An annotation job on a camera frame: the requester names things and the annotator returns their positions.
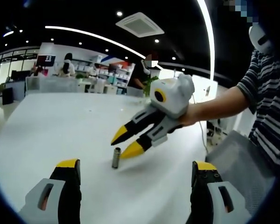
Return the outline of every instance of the ceiling vent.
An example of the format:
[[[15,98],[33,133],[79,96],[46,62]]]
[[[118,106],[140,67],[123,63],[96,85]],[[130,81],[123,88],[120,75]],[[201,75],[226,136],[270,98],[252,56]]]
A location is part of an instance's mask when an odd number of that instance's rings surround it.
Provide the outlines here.
[[[164,31],[143,13],[130,15],[117,22],[116,26],[125,29],[136,37],[164,34]]]

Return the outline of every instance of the monitor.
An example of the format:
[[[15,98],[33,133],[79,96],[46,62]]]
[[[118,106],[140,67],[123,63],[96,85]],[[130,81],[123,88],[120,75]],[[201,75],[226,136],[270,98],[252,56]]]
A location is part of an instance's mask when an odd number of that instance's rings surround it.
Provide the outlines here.
[[[55,55],[38,55],[36,61],[36,67],[53,67],[55,62]]]

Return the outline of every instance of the wire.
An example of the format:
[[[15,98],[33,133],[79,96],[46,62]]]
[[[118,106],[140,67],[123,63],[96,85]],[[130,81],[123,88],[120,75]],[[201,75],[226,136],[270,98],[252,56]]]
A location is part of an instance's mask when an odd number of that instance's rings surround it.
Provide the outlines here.
[[[201,132],[202,132],[202,142],[203,142],[204,148],[205,148],[205,150],[206,150],[206,153],[208,154],[208,153],[209,153],[209,150],[207,149],[206,144],[205,144],[205,142],[204,142],[203,128],[202,128],[202,125],[201,125],[201,122],[200,122],[200,121],[199,121],[199,124],[200,124]]]

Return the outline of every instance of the battery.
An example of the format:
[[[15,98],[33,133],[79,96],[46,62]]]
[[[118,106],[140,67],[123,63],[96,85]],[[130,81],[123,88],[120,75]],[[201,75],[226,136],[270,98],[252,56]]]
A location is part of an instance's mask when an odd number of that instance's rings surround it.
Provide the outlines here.
[[[113,154],[113,160],[112,160],[112,168],[114,169],[118,168],[120,154],[121,154],[121,149],[118,147],[115,148]]]

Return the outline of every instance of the black ceiling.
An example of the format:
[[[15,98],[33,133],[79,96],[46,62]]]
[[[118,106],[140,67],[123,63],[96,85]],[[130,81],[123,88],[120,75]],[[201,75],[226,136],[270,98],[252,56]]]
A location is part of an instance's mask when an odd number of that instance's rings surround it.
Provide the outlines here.
[[[76,28],[126,45],[143,55],[156,51],[159,61],[210,69],[210,50],[207,30],[196,0],[34,0],[26,1],[27,8],[18,7],[7,19],[15,33],[1,38],[0,51],[14,47],[40,45],[54,38],[56,44],[83,47],[135,62],[139,57],[98,38],[63,30],[45,29],[46,25]],[[250,24],[238,12],[232,12],[222,0],[206,0],[215,36],[215,72],[235,82],[249,65],[252,45],[248,37]],[[117,11],[123,17],[116,16]],[[117,27],[125,16],[143,12],[156,22],[165,34],[138,38]]]

